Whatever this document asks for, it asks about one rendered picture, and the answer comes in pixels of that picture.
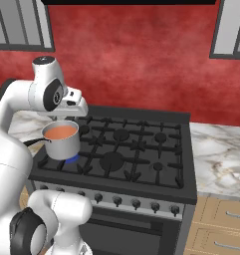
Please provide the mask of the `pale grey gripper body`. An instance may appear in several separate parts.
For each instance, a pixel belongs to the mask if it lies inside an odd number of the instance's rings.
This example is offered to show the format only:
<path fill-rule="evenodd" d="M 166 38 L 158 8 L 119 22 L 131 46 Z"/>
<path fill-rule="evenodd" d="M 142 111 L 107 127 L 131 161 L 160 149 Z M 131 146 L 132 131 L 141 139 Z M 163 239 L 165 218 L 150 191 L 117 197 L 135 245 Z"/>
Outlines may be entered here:
<path fill-rule="evenodd" d="M 89 108 L 86 100 L 81 100 L 76 103 L 73 101 L 61 101 L 61 103 L 51 112 L 38 112 L 40 116 L 47 117 L 85 117 L 88 114 Z"/>

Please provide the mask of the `orange marinara sauce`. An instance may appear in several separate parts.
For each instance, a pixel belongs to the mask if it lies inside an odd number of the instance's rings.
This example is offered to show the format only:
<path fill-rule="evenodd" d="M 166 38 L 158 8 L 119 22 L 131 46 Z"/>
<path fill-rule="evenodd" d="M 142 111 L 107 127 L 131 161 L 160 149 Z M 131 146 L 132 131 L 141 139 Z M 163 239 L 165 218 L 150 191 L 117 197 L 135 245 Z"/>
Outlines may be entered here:
<path fill-rule="evenodd" d="M 75 134 L 77 129 L 71 126 L 58 126 L 49 128 L 44 137 L 48 139 L 64 139 Z"/>

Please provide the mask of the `black gas stove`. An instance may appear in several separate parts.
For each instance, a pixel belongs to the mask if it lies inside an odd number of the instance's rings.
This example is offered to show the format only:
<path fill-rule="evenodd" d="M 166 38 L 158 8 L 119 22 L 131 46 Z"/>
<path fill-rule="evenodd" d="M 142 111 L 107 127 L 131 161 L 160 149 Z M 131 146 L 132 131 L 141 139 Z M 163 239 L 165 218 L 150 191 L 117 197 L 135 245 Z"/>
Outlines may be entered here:
<path fill-rule="evenodd" d="M 183 255 L 197 202 L 188 114 L 91 106 L 80 126 L 81 150 L 73 163 L 54 160 L 40 149 L 29 187 L 83 191 L 95 208 L 181 222 L 174 255 Z M 95 194 L 103 200 L 96 203 Z M 116 206 L 113 197 L 122 199 Z M 134 209 L 133 199 L 140 201 Z M 160 209 L 154 213 L 151 202 Z M 174 216 L 171 205 L 179 207 Z"/>

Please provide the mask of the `blue burner flame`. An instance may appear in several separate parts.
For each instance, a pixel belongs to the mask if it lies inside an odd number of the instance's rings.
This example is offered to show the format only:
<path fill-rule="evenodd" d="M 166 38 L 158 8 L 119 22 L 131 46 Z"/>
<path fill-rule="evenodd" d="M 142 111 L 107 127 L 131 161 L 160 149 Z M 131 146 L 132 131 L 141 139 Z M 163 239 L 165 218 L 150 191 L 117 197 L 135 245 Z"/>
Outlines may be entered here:
<path fill-rule="evenodd" d="M 78 155 L 78 154 L 76 154 L 75 156 L 73 156 L 73 157 L 71 157 L 71 158 L 66 159 L 66 160 L 65 160 L 65 163 L 73 163 L 73 162 L 78 161 L 78 159 L 79 159 L 79 155 Z"/>

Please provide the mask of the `tan base cupboard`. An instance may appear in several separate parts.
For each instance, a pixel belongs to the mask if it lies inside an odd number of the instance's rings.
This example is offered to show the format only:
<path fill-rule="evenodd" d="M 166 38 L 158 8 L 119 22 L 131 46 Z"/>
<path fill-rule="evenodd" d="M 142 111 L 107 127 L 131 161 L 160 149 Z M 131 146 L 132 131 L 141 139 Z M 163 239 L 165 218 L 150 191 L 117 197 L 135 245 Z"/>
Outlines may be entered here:
<path fill-rule="evenodd" d="M 21 209 L 24 209 L 27 207 L 28 204 L 28 200 L 31 196 L 31 194 L 33 193 L 34 188 L 33 187 L 27 187 L 25 186 L 20 194 L 20 198 L 19 198 L 19 205 Z"/>

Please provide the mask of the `black range hood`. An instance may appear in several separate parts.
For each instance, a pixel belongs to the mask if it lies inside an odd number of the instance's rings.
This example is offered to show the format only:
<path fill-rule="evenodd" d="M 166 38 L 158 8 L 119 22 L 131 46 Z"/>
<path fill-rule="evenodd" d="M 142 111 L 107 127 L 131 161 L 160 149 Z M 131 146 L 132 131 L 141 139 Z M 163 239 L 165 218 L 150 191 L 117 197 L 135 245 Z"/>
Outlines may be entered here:
<path fill-rule="evenodd" d="M 215 5 L 217 0 L 41 0 L 45 5 Z"/>

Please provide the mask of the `black oven door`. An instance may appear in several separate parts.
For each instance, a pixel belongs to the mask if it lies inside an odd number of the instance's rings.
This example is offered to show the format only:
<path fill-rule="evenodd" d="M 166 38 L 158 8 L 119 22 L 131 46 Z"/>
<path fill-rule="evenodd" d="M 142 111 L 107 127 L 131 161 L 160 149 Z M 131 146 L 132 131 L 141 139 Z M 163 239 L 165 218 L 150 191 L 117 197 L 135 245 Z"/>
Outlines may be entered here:
<path fill-rule="evenodd" d="M 80 232 L 94 255 L 174 255 L 180 221 L 101 208 L 91 218 L 162 231 L 157 236 L 87 222 Z"/>

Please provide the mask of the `tan drawer front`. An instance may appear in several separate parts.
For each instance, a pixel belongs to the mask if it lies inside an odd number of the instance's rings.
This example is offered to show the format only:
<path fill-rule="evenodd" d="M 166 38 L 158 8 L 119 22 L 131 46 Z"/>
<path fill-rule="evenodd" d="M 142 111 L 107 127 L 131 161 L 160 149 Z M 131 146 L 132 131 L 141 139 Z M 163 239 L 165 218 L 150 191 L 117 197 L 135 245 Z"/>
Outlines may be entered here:
<path fill-rule="evenodd" d="M 240 232 L 192 224 L 184 255 L 240 255 L 239 250 L 218 247 L 214 241 L 240 247 Z"/>
<path fill-rule="evenodd" d="M 211 225 L 232 228 L 240 231 L 240 218 L 225 214 L 226 211 L 240 214 L 240 201 L 210 197 L 206 200 L 201 221 Z"/>

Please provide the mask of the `grey framed wall cupboard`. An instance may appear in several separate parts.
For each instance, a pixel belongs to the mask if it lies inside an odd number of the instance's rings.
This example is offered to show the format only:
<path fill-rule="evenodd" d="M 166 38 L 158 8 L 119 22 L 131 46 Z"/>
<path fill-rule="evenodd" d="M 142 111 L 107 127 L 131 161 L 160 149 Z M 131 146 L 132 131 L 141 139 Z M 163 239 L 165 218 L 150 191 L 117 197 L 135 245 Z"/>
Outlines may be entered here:
<path fill-rule="evenodd" d="M 0 50 L 55 51 L 49 9 L 42 0 L 0 0 Z"/>
<path fill-rule="evenodd" d="M 240 0 L 220 0 L 209 57 L 240 60 Z"/>

